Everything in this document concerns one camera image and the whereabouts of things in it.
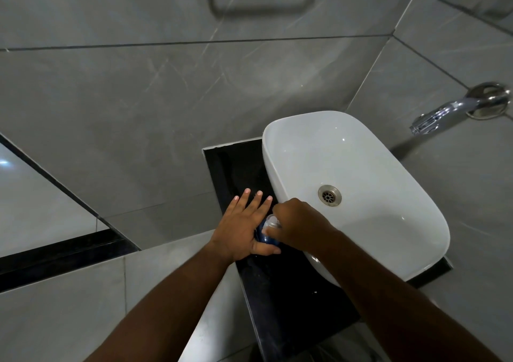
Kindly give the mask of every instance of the wall-mounted faucet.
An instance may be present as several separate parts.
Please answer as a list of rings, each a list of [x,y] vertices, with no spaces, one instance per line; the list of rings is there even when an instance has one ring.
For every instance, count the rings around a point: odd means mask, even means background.
[[[455,114],[462,112],[478,120],[495,118],[506,112],[510,100],[511,91],[508,87],[497,82],[485,82],[471,88],[464,98],[421,114],[414,120],[410,130],[414,135],[430,133]]]

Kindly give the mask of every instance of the black countertop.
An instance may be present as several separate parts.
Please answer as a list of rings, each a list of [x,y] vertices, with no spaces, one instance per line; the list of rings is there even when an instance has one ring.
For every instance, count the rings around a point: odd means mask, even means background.
[[[253,194],[262,190],[263,198],[275,197],[264,166],[262,140],[207,149],[205,158],[223,212],[247,187]],[[318,274],[303,252],[283,243],[279,247],[280,255],[251,255],[237,262],[266,362],[297,355],[360,319],[344,291]],[[409,282],[420,287],[448,270],[450,265],[442,259]]]

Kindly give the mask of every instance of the hand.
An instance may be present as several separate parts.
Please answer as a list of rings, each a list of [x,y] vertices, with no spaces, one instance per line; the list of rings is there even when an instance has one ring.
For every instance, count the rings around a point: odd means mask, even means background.
[[[251,190],[246,189],[240,199],[238,196],[234,197],[208,243],[229,263],[246,258],[249,254],[271,255],[281,252],[272,244],[254,240],[253,231],[267,215],[273,197],[267,197],[259,207],[262,201],[262,191],[259,190],[253,201],[244,209],[250,192]]]
[[[316,245],[323,244],[323,236],[339,232],[317,210],[297,198],[276,204],[273,214],[282,227],[267,227],[263,231],[264,234],[311,254],[315,251]]]

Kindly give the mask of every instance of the person's right hand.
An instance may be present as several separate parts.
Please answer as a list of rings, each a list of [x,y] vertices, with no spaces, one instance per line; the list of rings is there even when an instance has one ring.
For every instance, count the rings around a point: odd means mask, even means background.
[[[289,246],[312,253],[322,244],[323,236],[337,232],[328,219],[297,198],[276,204],[273,214],[281,224],[280,229],[267,227],[264,234]]]

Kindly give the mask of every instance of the person's left hand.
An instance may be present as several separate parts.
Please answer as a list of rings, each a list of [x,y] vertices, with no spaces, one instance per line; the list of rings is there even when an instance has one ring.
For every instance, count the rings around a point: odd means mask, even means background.
[[[249,254],[271,255],[281,252],[278,247],[257,242],[253,238],[253,231],[267,215],[273,197],[267,197],[259,207],[262,200],[262,191],[259,190],[245,209],[250,192],[246,189],[240,198],[234,197],[208,243],[230,263],[246,258]]]

